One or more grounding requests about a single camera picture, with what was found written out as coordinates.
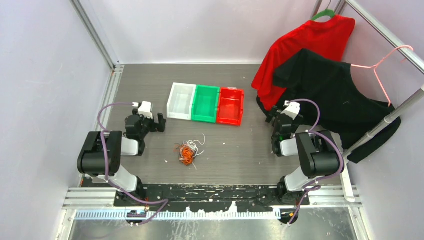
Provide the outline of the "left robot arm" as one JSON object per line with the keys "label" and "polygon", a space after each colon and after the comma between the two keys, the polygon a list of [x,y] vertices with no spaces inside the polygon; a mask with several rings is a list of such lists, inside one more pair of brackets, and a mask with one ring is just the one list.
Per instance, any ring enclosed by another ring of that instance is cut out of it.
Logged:
{"label": "left robot arm", "polygon": [[139,113],[136,109],[125,121],[125,132],[102,131],[87,134],[77,159],[81,174],[104,180],[117,188],[118,194],[133,206],[141,206],[147,200],[142,180],[123,167],[121,157],[142,156],[146,149],[145,137],[149,133],[163,133],[167,120],[162,113],[155,118]]}

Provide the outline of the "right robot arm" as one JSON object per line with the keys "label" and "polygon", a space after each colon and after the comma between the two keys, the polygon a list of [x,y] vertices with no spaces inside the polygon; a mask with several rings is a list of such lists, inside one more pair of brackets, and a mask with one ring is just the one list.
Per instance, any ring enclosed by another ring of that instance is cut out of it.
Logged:
{"label": "right robot arm", "polygon": [[266,122],[273,126],[272,152],[278,157],[299,158],[299,167],[277,184],[275,197],[281,204],[291,205],[301,197],[303,190],[344,171],[343,157],[328,130],[296,133],[303,122],[299,103],[291,102],[284,108],[272,107]]}

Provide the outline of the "white plastic bin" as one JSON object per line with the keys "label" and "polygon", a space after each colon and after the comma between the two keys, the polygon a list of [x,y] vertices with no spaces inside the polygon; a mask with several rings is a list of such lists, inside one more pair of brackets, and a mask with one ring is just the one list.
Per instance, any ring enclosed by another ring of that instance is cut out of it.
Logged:
{"label": "white plastic bin", "polygon": [[192,120],[196,84],[174,82],[166,104],[168,119]]}

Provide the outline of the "red plastic bin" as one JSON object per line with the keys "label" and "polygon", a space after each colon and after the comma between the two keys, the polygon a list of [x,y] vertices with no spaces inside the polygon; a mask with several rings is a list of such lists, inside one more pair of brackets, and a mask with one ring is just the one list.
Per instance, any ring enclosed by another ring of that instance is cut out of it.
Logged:
{"label": "red plastic bin", "polygon": [[241,126],[244,114],[244,90],[235,87],[221,87],[216,123]]}

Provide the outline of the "green plastic bin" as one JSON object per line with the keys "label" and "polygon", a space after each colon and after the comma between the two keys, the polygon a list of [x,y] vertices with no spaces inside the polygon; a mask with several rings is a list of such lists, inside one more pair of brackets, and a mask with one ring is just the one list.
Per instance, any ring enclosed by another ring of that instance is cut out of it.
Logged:
{"label": "green plastic bin", "polygon": [[194,93],[191,120],[215,124],[219,96],[220,88],[218,86],[198,84]]}

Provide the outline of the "black t-shirt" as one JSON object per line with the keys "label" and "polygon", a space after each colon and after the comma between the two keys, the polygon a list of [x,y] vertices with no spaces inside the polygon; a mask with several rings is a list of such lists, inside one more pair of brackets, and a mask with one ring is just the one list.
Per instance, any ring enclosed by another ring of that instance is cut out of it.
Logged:
{"label": "black t-shirt", "polygon": [[343,150],[348,150],[395,108],[369,99],[355,86],[351,65],[327,59],[301,49],[273,75],[275,87],[285,89],[271,106],[281,108],[285,101],[308,99],[320,108],[319,126],[339,134]]}

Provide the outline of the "red t-shirt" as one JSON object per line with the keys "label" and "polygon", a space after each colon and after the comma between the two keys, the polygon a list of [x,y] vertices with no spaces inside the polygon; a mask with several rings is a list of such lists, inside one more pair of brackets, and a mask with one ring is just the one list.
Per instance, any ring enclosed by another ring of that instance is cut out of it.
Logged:
{"label": "red t-shirt", "polygon": [[341,61],[355,25],[355,19],[341,15],[335,15],[326,22],[308,20],[276,40],[251,83],[251,87],[257,90],[256,102],[261,111],[267,115],[286,91],[285,88],[273,86],[273,74],[277,67],[301,49]]}

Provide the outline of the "green hanger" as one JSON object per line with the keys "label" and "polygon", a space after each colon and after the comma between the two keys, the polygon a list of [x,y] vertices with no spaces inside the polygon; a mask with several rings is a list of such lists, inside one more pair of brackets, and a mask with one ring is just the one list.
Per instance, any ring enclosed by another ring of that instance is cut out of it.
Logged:
{"label": "green hanger", "polygon": [[322,18],[322,17],[329,17],[330,19],[332,19],[336,16],[335,11],[332,10],[332,9],[329,9],[329,7],[332,4],[332,0],[328,0],[327,6],[325,7],[325,9],[322,10],[322,11],[319,11],[322,3],[323,3],[323,0],[317,0],[315,2],[315,5],[314,5],[313,11],[312,11],[312,15],[311,15],[311,18],[310,18],[311,21],[316,21],[316,20],[318,20],[319,18]]}

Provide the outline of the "metal clothes rack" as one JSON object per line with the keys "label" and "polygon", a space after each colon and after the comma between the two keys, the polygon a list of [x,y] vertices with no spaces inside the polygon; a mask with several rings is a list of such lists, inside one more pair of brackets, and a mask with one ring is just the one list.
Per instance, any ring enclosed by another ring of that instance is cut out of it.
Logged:
{"label": "metal clothes rack", "polygon": [[[336,4],[334,12],[341,14],[345,6],[351,7],[360,17],[362,17],[375,31],[377,31],[388,43],[390,43],[396,51],[410,62],[422,74],[424,73],[424,60],[421,59],[413,49],[407,49],[406,46],[394,33],[392,33],[386,26],[378,21],[372,14],[363,8],[355,0],[339,0]],[[386,116],[379,124],[376,125],[371,131],[367,132],[358,142],[343,153],[343,158],[347,159],[348,156],[358,147],[364,145],[373,139],[378,133],[389,126],[395,119],[400,117],[414,104],[418,103],[424,98],[424,87],[421,86],[415,93],[413,93],[407,100],[405,100],[398,108]]]}

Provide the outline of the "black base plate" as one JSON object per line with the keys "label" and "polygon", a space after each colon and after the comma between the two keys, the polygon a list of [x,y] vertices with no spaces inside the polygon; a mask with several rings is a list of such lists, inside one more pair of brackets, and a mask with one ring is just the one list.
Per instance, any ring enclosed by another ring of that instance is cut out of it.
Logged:
{"label": "black base plate", "polygon": [[182,213],[225,213],[231,206],[238,213],[270,212],[274,206],[295,208],[309,205],[302,192],[284,193],[280,185],[208,185],[208,184],[145,184],[145,200],[151,210],[160,205],[151,202],[168,200],[164,211]]}

